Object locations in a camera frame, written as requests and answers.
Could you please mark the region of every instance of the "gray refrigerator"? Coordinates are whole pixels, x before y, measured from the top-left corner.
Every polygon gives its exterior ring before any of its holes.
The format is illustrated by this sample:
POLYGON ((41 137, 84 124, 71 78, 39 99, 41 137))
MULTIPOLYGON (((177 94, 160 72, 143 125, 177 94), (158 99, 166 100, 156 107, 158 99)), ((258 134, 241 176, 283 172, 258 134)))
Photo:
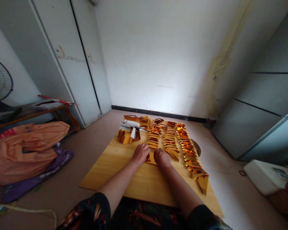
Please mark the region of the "gray refrigerator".
POLYGON ((234 159, 288 161, 288 14, 212 133, 234 159))
POLYGON ((272 163, 273 159, 263 157, 256 146, 267 142, 285 123, 288 126, 288 74, 250 73, 212 133, 234 159, 272 163))

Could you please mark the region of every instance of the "tiled floor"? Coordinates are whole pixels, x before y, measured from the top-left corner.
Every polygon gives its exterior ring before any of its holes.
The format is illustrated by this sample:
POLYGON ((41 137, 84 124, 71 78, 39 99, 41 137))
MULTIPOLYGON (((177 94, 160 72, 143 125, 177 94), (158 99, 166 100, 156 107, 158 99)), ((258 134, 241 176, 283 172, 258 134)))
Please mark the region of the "tiled floor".
MULTIPOLYGON (((125 114, 143 115, 111 110, 87 129, 62 140, 61 148, 73 150, 74 159, 45 181, 39 190, 23 196, 17 205, 28 209, 55 210, 60 222, 77 202, 93 193, 78 186, 118 131, 125 114)), ((276 212, 248 177, 239 174, 242 169, 240 162, 227 154, 202 123, 164 119, 185 123, 191 138, 200 145, 201 161, 209 173, 227 224, 239 230, 288 229, 286 219, 276 212)), ((0 217, 0 229, 52 229, 53 225, 53 218, 48 214, 13 211, 0 217)))

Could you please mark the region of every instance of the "hand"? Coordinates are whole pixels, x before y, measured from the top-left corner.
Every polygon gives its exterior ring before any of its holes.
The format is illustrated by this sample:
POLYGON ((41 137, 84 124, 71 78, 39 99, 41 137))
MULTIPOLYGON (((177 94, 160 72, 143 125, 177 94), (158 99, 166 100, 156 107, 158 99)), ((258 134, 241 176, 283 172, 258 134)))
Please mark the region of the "hand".
POLYGON ((155 162, 161 169, 171 167, 171 157, 162 148, 155 149, 154 151, 155 162))
POLYGON ((150 152, 150 148, 146 144, 138 145, 135 149, 132 159, 138 166, 141 166, 145 161, 150 152))

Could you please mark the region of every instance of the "wooden board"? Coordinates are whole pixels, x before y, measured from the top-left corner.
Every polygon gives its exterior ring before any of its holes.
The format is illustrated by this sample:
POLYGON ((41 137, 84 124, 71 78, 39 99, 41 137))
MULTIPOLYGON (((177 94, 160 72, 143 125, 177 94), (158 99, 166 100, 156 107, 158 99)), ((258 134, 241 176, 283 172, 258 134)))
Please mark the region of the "wooden board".
MULTIPOLYGON (((80 184, 80 187, 97 190, 111 176, 119 171, 131 159, 137 145, 145 143, 147 132, 141 132, 141 140, 131 144, 121 144, 117 142, 118 133, 114 136, 97 162, 88 172, 80 184)), ((189 177, 189 171, 185 168, 182 154, 179 154, 179 162, 171 159, 173 167, 191 186, 196 194, 202 199, 205 205, 219 217, 224 217, 214 191, 208 183, 207 196, 203 195, 197 183, 189 177)), ((171 193, 170 186, 163 176, 161 170, 156 165, 143 164, 135 173, 125 197, 178 207, 171 193)))

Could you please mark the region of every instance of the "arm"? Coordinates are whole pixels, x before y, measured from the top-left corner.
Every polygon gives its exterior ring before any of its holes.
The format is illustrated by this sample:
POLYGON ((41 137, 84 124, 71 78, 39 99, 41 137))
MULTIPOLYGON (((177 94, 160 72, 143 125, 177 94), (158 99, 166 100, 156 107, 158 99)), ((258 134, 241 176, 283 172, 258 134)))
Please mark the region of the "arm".
POLYGON ((204 204, 203 201, 173 168, 170 156, 163 149, 156 149, 154 158, 170 184, 171 191, 184 218, 188 219, 192 210, 204 204))
POLYGON ((111 209, 111 218, 133 175, 145 162, 149 152, 148 145, 138 145, 132 159, 97 190, 97 192, 103 193, 107 197, 111 209))

